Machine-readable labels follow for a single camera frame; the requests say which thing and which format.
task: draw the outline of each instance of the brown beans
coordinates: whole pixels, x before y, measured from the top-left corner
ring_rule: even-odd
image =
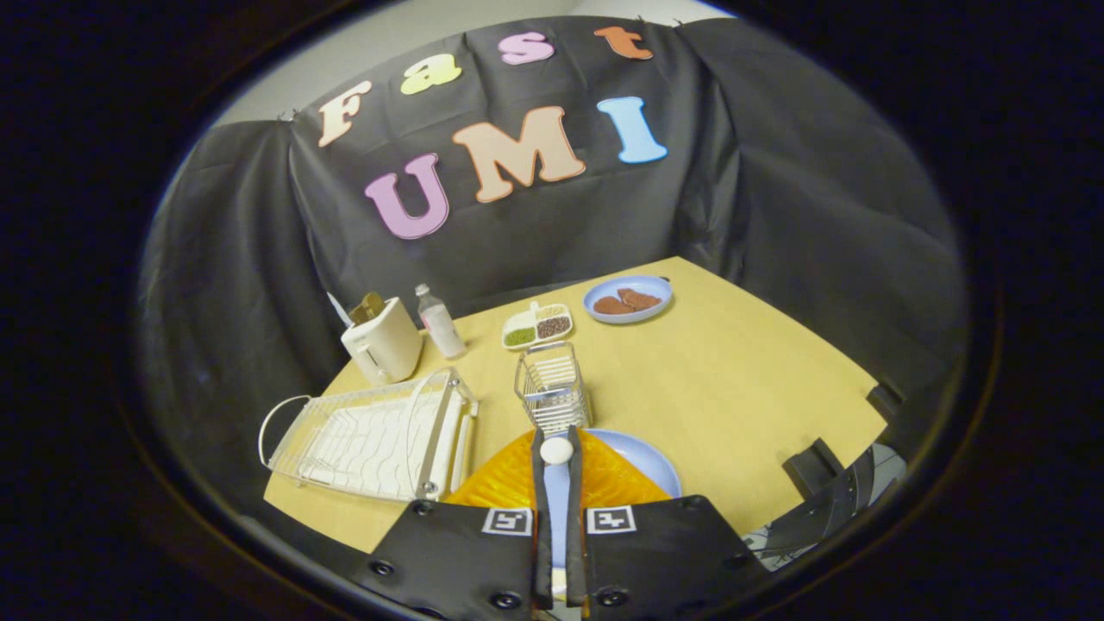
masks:
[[[548,338],[567,331],[571,327],[571,319],[567,317],[552,317],[537,324],[537,338]]]

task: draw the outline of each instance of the table surface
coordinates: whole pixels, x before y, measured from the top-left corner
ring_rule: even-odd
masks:
[[[587,315],[583,295],[616,275],[666,276],[673,298],[658,316],[624,326]],[[802,498],[782,463],[822,438],[847,465],[885,428],[867,403],[877,381],[822,338],[740,287],[679,257],[666,259],[456,320],[468,344],[445,360],[426,338],[413,378],[454,366],[479,400],[474,471],[532,429],[513,393],[518,351],[502,324],[529,308],[567,305],[594,427],[636,435],[675,465],[683,494],[702,494],[740,534]],[[354,364],[325,394],[369,388]],[[273,474],[265,501],[302,524],[371,552],[405,503],[367,498]]]

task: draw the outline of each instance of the water bottle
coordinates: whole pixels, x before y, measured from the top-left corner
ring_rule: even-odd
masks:
[[[449,360],[463,356],[467,347],[456,333],[456,325],[453,324],[445,303],[429,295],[429,287],[425,283],[418,285],[414,293],[418,296],[417,314],[440,354]]]

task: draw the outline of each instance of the bread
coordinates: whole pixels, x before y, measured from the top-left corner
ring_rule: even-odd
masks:
[[[630,306],[633,310],[644,310],[645,308],[651,308],[652,306],[662,302],[654,295],[648,295],[645,293],[638,293],[630,288],[619,288],[617,290],[617,295],[620,296],[622,302],[626,306]]]
[[[605,315],[625,315],[626,313],[635,313],[636,309],[616,297],[607,295],[594,303],[594,312]]]

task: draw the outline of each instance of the wire basket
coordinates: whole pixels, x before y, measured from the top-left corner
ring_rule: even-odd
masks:
[[[307,403],[267,460],[265,429],[284,404]],[[422,380],[331,397],[294,397],[265,417],[265,467],[301,483],[394,501],[438,499],[459,487],[479,402],[452,367]]]
[[[558,340],[530,347],[518,359],[513,391],[545,435],[590,427],[591,410],[575,348]]]

